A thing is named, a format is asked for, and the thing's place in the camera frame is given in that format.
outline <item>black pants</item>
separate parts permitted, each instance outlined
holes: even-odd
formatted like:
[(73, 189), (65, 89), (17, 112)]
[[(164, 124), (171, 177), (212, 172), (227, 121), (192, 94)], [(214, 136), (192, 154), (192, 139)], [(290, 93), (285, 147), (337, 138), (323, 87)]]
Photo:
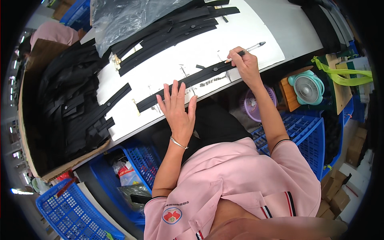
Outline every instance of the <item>black pants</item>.
[[(202, 147), (219, 143), (234, 142), (245, 137), (252, 138), (243, 125), (211, 98), (199, 101), (196, 106), (195, 130), (199, 138), (192, 135), (188, 149), (184, 152), (181, 164)], [(169, 145), (172, 132), (170, 127), (153, 134), (152, 140), (163, 160)]]

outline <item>purple plastic basket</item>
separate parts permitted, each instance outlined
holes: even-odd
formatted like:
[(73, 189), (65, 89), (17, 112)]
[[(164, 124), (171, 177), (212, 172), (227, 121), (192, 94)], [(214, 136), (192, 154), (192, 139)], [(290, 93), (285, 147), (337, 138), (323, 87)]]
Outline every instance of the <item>purple plastic basket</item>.
[[(273, 104), (277, 105), (277, 99), (275, 92), (272, 88), (264, 86), (269, 96), (271, 97)], [(251, 89), (249, 89), (242, 98), (240, 98), (240, 108), (247, 113), (247, 115), (256, 122), (261, 122), (259, 107), (256, 102), (256, 98), (253, 95)]]

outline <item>small desk fan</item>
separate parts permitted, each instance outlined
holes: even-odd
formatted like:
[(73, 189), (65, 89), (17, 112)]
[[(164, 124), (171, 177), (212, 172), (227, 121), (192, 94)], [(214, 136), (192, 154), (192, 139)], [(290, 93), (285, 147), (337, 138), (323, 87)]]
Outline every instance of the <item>small desk fan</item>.
[(301, 105), (318, 105), (323, 100), (324, 84), (311, 70), (288, 77), (288, 83)]

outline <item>woman's left hand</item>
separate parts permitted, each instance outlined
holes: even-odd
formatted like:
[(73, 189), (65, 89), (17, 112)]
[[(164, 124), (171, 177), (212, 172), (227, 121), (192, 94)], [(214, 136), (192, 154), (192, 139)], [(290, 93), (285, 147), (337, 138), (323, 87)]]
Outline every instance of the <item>woman's left hand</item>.
[(164, 84), (164, 102), (160, 95), (156, 95), (156, 98), (161, 111), (167, 118), (173, 139), (181, 145), (187, 146), (195, 126), (197, 96), (190, 99), (187, 114), (184, 108), (185, 83), (180, 85), (179, 91), (177, 91), (178, 85), (179, 83), (174, 80), (170, 96), (169, 85)]

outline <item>shirt logo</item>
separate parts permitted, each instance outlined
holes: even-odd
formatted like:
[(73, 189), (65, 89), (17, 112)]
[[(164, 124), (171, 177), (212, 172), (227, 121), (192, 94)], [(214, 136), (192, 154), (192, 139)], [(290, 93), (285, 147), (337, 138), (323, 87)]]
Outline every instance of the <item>shirt logo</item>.
[(182, 215), (183, 213), (180, 209), (177, 207), (170, 207), (163, 212), (163, 220), (167, 224), (175, 224), (180, 220)]

